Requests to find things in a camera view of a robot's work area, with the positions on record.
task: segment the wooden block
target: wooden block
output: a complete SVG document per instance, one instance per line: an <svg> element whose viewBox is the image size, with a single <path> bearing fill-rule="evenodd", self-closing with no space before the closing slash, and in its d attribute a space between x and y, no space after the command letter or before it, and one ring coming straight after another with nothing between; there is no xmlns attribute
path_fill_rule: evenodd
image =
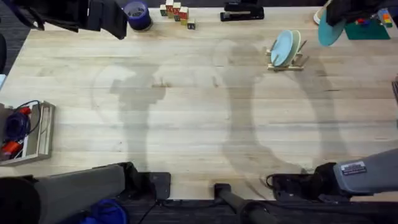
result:
<svg viewBox="0 0 398 224"><path fill-rule="evenodd" d="M188 21L186 19L181 19L181 25L186 26L188 24Z"/></svg>
<svg viewBox="0 0 398 224"><path fill-rule="evenodd" d="M167 17L169 17L169 18L174 17L173 4L174 4L174 0L166 0Z"/></svg>
<svg viewBox="0 0 398 224"><path fill-rule="evenodd" d="M181 9L180 9L180 18L181 19L188 19L189 18L189 8L188 7L181 7Z"/></svg>
<svg viewBox="0 0 398 224"><path fill-rule="evenodd" d="M175 2L173 4L173 13L174 13L174 15L179 16L180 9L181 9L181 3L180 2Z"/></svg>
<svg viewBox="0 0 398 224"><path fill-rule="evenodd" d="M187 27L188 29L196 29L196 19L188 19Z"/></svg>
<svg viewBox="0 0 398 224"><path fill-rule="evenodd" d="M160 14L162 16L167 16L167 9L165 4L160 5Z"/></svg>

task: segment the blue object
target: blue object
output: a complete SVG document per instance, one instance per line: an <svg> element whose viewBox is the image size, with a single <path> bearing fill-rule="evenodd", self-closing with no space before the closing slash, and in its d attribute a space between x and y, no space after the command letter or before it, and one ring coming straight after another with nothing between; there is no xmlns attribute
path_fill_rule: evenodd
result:
<svg viewBox="0 0 398 224"><path fill-rule="evenodd" d="M271 62L274 62L276 55L279 55L275 66L282 65L287 57L289 56L290 51L293 46L293 33L290 30L283 30L276 39L276 43L271 52Z"/></svg>
<svg viewBox="0 0 398 224"><path fill-rule="evenodd" d="M152 24L149 16L148 6L141 1L130 1L123 8L128 16L128 22L134 30L144 30Z"/></svg>
<svg viewBox="0 0 398 224"><path fill-rule="evenodd" d="M80 224L127 224L127 214L115 200L104 199L91 206L91 215Z"/></svg>
<svg viewBox="0 0 398 224"><path fill-rule="evenodd" d="M342 20L335 26L330 26L326 22L326 12L327 10L323 12L318 28L318 39L323 46L329 46L336 42L346 25L346 20Z"/></svg>

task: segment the toy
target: toy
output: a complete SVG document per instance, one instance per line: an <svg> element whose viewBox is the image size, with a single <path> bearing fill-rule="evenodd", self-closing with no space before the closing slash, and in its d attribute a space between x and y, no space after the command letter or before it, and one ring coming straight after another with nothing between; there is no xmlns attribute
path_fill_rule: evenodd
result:
<svg viewBox="0 0 398 224"><path fill-rule="evenodd" d="M189 19L187 23L188 29L196 29L196 19Z"/></svg>
<svg viewBox="0 0 398 224"><path fill-rule="evenodd" d="M173 4L173 14L174 14L174 21L179 22L180 21L180 9L181 9L181 3L180 2L175 2Z"/></svg>
<svg viewBox="0 0 398 224"><path fill-rule="evenodd" d="M173 4L174 4L173 0L166 0L167 17L169 19L172 19L174 17Z"/></svg>
<svg viewBox="0 0 398 224"><path fill-rule="evenodd" d="M387 9L381 9L378 12L378 16L380 18L380 21L387 27L391 28L392 27L392 22L391 18L389 16L388 10Z"/></svg>
<svg viewBox="0 0 398 224"><path fill-rule="evenodd" d="M189 8L181 7L179 16L181 20L181 25L186 26L189 18Z"/></svg>
<svg viewBox="0 0 398 224"><path fill-rule="evenodd" d="M167 16L167 9L166 9L166 5L165 4L161 4L160 5L160 14L162 16Z"/></svg>

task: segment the dish rack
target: dish rack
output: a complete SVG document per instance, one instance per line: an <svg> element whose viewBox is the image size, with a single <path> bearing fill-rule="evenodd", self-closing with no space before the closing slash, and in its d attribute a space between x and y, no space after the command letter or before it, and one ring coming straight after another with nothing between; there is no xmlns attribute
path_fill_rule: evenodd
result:
<svg viewBox="0 0 398 224"><path fill-rule="evenodd" d="M294 55L292 61L288 65L284 66L275 66L275 61L278 59L278 55L276 55L275 59L273 62L271 62L271 52L275 47L277 40L274 41L272 44L271 49L266 49L266 56L268 56L268 70L273 70L275 72L278 71L302 71L304 70L304 65L305 63L310 59L310 56L307 56L303 58L303 53L301 53L301 50L303 46L307 43L307 40L304 40L304 42L300 45L298 48L297 53Z"/></svg>

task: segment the green mat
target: green mat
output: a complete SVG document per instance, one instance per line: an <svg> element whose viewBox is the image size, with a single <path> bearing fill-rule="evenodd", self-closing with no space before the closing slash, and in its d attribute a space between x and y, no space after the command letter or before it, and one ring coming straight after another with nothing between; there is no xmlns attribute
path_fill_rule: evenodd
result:
<svg viewBox="0 0 398 224"><path fill-rule="evenodd" d="M350 40L389 40L386 28L376 20L371 20L367 26L356 25L355 22L345 27Z"/></svg>

